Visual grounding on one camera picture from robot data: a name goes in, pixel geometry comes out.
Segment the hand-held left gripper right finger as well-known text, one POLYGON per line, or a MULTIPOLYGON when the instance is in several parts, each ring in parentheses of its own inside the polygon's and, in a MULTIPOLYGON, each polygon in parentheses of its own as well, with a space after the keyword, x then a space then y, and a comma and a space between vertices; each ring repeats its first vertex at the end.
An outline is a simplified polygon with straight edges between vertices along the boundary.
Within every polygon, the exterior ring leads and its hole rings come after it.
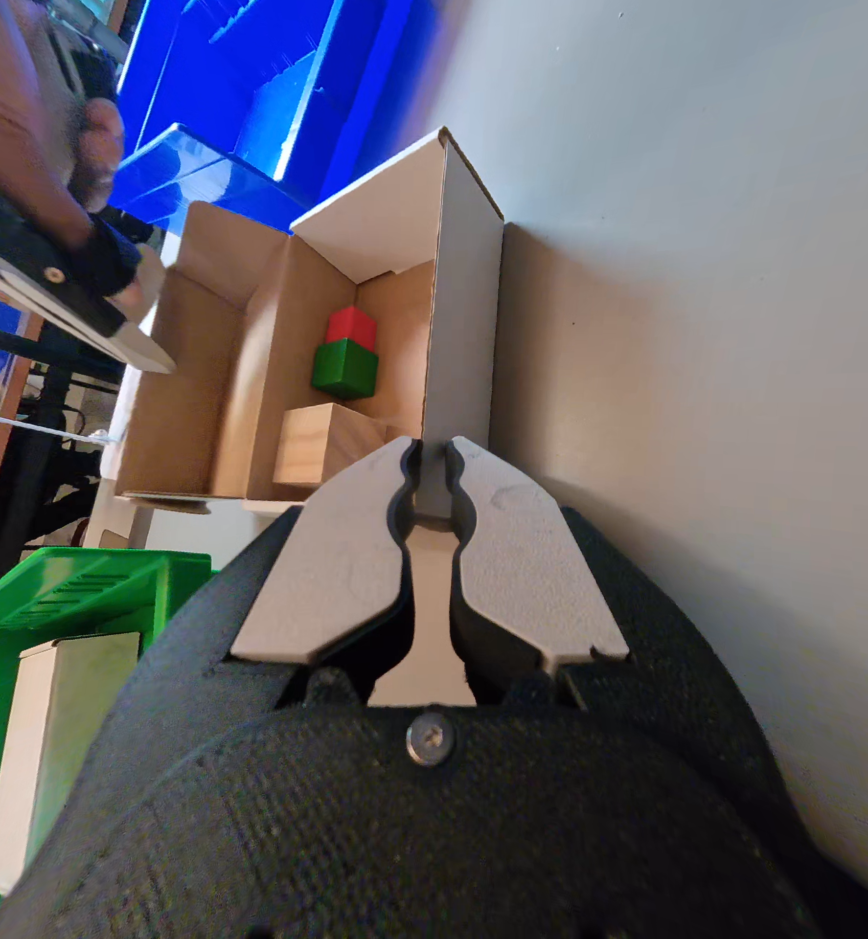
POLYGON ((445 448, 457 536, 449 621, 475 698, 503 698, 563 667, 624 662, 618 627, 558 502, 464 437, 445 448))

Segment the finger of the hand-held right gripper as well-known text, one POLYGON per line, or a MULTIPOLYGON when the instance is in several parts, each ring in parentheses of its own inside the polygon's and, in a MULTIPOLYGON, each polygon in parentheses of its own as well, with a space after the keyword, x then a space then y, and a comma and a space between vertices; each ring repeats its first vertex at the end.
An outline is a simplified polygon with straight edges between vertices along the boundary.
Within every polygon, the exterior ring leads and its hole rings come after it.
POLYGON ((174 360, 140 326, 125 321, 114 335, 103 339, 103 351, 141 372, 169 375, 174 360))
POLYGON ((137 245, 139 264, 127 288, 127 319, 139 325, 156 305, 166 279, 166 266, 148 245, 137 245))

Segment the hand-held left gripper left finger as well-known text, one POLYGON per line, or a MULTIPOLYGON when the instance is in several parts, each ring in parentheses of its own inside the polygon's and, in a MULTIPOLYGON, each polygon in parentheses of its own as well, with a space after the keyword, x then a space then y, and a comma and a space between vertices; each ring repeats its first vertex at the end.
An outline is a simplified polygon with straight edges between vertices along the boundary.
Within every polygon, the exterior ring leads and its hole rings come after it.
POLYGON ((423 445, 399 437, 301 507, 230 649, 240 660, 336 668, 359 698, 414 637, 407 537, 423 445))

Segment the wooden cube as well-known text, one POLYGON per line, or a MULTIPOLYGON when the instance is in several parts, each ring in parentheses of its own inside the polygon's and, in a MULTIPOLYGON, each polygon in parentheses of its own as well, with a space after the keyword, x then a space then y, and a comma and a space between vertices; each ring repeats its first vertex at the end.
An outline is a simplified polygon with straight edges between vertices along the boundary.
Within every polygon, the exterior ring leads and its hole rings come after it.
POLYGON ((317 488, 388 441, 389 427, 344 405, 327 403, 286 412, 274 483, 317 488))

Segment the green cube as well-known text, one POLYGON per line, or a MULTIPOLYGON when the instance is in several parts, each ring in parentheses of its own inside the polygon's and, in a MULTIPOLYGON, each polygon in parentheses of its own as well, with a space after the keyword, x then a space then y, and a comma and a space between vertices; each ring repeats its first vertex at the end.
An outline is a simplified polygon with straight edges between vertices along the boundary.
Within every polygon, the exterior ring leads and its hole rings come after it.
POLYGON ((318 346, 312 369, 314 389, 342 400, 371 398, 377 390, 379 356, 352 339, 318 346))

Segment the red cube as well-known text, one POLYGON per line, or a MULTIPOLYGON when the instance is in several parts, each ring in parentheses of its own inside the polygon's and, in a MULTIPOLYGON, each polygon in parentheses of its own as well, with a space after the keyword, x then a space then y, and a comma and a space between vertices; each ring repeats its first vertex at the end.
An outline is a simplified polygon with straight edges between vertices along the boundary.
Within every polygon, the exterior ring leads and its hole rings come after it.
POLYGON ((325 344, 348 340, 369 352, 375 352, 378 324, 376 320, 355 305, 331 313, 325 338, 325 344))

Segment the blue plastic bin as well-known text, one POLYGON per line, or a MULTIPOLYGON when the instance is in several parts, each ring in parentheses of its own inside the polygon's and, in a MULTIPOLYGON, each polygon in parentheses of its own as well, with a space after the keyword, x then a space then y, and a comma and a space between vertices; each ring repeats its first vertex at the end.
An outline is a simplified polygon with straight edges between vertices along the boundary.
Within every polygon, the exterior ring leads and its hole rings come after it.
POLYGON ((148 2, 111 204, 175 236, 208 203, 288 231, 389 158, 447 2, 148 2))

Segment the white cardboard box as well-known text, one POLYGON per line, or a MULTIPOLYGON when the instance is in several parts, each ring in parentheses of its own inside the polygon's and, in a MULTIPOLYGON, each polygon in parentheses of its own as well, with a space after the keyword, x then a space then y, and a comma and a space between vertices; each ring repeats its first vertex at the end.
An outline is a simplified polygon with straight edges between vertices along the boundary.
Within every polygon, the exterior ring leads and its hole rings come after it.
POLYGON ((446 127, 303 214, 289 234, 191 206, 149 333, 176 369, 142 372, 116 493, 174 511, 227 499, 289 508, 146 655, 144 670, 175 688, 176 701, 200 681, 251 700, 264 675, 268 691, 257 696, 276 702, 295 672, 310 671, 230 649, 301 507, 324 485, 279 486, 274 468, 286 412, 335 403, 311 377, 336 310, 355 305, 378 324, 377 390, 350 409, 387 424, 387 443, 422 443, 414 522, 449 519, 446 443, 488 442, 503 224, 446 127))
POLYGON ((0 766, 0 896, 41 849, 141 647, 137 632, 21 651, 0 766))

